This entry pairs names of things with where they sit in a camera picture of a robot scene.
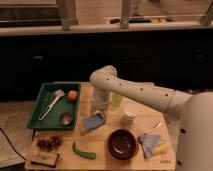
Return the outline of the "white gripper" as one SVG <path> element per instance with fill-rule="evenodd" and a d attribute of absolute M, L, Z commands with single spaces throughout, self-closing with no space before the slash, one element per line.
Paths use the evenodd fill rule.
<path fill-rule="evenodd" d="M 91 113 L 96 111 L 104 112 L 109 106 L 109 92 L 100 89 L 94 89 L 91 97 Z"/>

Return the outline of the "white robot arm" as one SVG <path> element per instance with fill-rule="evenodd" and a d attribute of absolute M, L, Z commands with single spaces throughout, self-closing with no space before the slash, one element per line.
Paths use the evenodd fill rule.
<path fill-rule="evenodd" d="M 93 85 L 91 107 L 106 110 L 109 93 L 132 99 L 180 120 L 176 171 L 213 171 L 213 92 L 195 95 L 120 79 L 112 65 L 90 75 Z"/>

